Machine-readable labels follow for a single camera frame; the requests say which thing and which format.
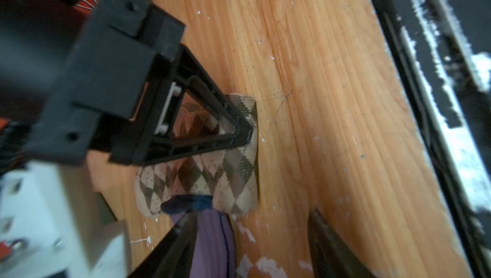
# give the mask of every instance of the wood grain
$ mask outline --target wood grain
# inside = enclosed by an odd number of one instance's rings
[[[379,277],[470,276],[370,0],[154,2],[187,24],[185,44],[224,93],[258,102],[259,208],[238,218],[256,243],[238,233],[239,260],[312,276],[298,261],[318,207]],[[96,187],[132,240],[152,237],[132,246],[136,266],[170,223],[139,214],[135,168],[106,158],[89,155]]]

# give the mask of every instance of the black plastic bracket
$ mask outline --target black plastic bracket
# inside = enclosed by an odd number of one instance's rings
[[[189,277],[197,233],[197,213],[185,213],[128,278]]]
[[[151,0],[99,0],[26,144],[31,158],[80,164],[88,149],[149,165],[249,143],[252,127],[181,44],[185,26]],[[185,93],[234,132],[175,138]]]

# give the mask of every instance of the patterned fabric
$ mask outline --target patterned fabric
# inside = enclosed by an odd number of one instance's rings
[[[253,126],[251,142],[243,147],[219,150],[189,158],[141,167],[135,180],[140,212],[161,215],[161,204],[176,195],[213,196],[213,208],[226,213],[246,213],[257,207],[257,108],[252,97],[230,95],[230,101]],[[226,134],[233,129],[225,119],[215,119],[186,96],[175,136]]]

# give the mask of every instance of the purple cloth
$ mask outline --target purple cloth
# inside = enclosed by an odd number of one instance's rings
[[[170,217],[176,223],[183,213]],[[235,278],[235,238],[224,213],[205,210],[198,214],[198,235],[190,278]]]

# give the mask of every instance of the white plastic part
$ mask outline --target white plastic part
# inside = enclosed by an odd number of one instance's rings
[[[126,226],[102,226],[95,192],[82,168],[32,161],[0,183],[0,241],[22,245],[0,277],[121,278],[130,272]]]
[[[155,128],[154,135],[164,135],[169,130],[169,124],[163,123],[165,119],[165,115],[167,114],[167,110],[169,109],[170,100],[172,97],[179,97],[182,92],[181,86],[177,85],[177,83],[172,82],[170,84],[169,93],[167,94],[167,98],[165,99],[165,103],[162,108],[162,113],[159,117],[159,122],[157,122],[157,127]]]

